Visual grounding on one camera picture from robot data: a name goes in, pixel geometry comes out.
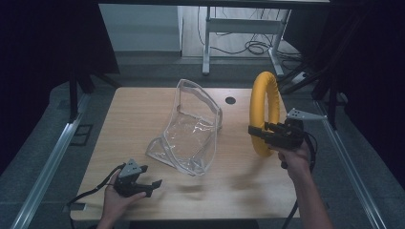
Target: yellow foam ring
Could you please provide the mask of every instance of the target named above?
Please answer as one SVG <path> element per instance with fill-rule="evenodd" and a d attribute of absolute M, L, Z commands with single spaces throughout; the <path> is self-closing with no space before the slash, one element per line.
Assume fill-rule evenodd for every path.
<path fill-rule="evenodd" d="M 265 97 L 267 94 L 269 123 L 278 123 L 280 119 L 280 97 L 274 74 L 260 73 L 253 84 L 250 98 L 249 125 L 265 129 Z M 252 135 L 253 148 L 260 156 L 271 156 L 274 151 L 268 149 L 265 141 Z"/>

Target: wooden table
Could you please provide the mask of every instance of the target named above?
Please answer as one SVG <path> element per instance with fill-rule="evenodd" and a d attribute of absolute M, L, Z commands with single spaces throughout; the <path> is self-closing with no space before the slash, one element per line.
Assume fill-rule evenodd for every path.
<path fill-rule="evenodd" d="M 264 219 L 285 218 L 295 191 L 277 155 L 260 157 L 247 133 L 250 89 L 205 89 L 223 109 L 217 154 L 208 172 L 191 177 L 145 154 L 150 141 L 161 134 L 170 118 L 174 88 L 120 88 L 105 118 L 79 194 L 95 188 L 119 164 L 133 158 L 148 165 L 138 183 L 162 179 L 151 198 L 137 202 L 124 216 L 144 219 Z M 232 96 L 236 103 L 225 99 Z M 281 117 L 286 110 L 282 103 Z M 99 219 L 104 191 L 79 202 L 74 220 Z"/>

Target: forearm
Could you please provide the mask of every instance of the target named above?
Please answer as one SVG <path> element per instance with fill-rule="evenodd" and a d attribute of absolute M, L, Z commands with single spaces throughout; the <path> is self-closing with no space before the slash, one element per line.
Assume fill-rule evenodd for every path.
<path fill-rule="evenodd" d="M 96 229 L 112 229 L 115 221 L 112 219 L 101 218 Z"/>
<path fill-rule="evenodd" d="M 304 173 L 293 181 L 304 228 L 333 228 L 310 173 Z"/>

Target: hand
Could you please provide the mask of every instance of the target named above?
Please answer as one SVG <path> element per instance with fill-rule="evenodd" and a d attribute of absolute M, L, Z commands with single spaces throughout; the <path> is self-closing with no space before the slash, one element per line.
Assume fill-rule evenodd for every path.
<path fill-rule="evenodd" d="M 293 181 L 303 175 L 310 174 L 309 146 L 305 140 L 299 148 L 294 150 L 287 150 L 272 145 L 268 145 L 268 148 L 279 152 L 278 157 L 281 161 L 287 163 L 288 175 Z"/>
<path fill-rule="evenodd" d="M 110 184 L 104 191 L 104 206 L 97 229 L 113 228 L 114 223 L 122 217 L 130 205 L 146 196 L 145 192 L 135 194 L 128 198 L 120 196 L 116 189 L 114 189 L 114 183 L 116 182 L 119 172 L 120 170 L 113 174 L 110 179 Z"/>

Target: transparent plastic bag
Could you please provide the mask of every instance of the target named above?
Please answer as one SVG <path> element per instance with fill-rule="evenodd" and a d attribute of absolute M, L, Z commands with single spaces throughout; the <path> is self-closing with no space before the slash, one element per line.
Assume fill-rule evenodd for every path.
<path fill-rule="evenodd" d="M 202 87 L 181 79 L 170 121 L 149 143 L 146 154 L 182 173 L 201 176 L 215 157 L 222 118 L 221 108 Z"/>

